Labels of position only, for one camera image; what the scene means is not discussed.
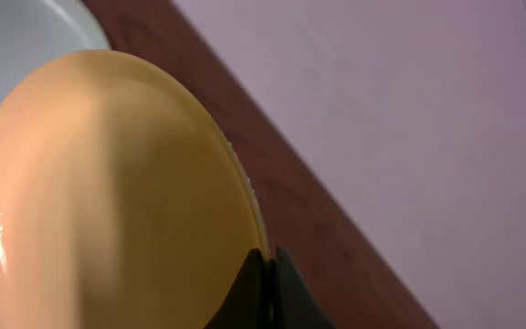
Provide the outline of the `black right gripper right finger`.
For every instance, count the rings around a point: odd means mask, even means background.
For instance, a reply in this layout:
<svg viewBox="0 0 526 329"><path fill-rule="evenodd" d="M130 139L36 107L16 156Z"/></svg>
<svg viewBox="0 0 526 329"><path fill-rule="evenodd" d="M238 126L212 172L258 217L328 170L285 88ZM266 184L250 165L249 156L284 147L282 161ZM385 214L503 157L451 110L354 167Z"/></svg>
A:
<svg viewBox="0 0 526 329"><path fill-rule="evenodd" d="M317 304L286 249L276 249L272 279L275 328L336 328L333 320Z"/></svg>

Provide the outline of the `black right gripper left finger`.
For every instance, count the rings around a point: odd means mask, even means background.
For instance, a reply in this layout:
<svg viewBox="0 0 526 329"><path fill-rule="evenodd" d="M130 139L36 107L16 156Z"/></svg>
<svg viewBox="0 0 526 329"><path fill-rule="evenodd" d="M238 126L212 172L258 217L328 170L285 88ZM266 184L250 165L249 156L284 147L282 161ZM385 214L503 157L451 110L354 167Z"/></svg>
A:
<svg viewBox="0 0 526 329"><path fill-rule="evenodd" d="M251 249L205 329L268 329L268 284L267 263L259 249Z"/></svg>

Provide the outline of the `yellow plate with stain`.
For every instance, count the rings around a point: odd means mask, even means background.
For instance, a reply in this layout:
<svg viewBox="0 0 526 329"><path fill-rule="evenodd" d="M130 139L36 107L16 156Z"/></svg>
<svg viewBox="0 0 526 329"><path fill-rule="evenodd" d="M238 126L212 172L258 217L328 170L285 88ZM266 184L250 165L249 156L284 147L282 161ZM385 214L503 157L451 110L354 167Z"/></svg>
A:
<svg viewBox="0 0 526 329"><path fill-rule="evenodd" d="M0 105L0 328L201 328L253 249L241 163L162 69L74 52Z"/></svg>

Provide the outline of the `mint plate with red stain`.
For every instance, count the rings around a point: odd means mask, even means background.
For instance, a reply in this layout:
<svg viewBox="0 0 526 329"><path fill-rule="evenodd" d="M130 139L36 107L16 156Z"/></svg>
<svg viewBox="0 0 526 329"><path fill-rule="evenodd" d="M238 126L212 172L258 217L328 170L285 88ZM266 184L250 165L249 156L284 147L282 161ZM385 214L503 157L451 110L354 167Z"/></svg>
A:
<svg viewBox="0 0 526 329"><path fill-rule="evenodd" d="M32 70L84 49L108 49L79 0L0 0L0 104Z"/></svg>

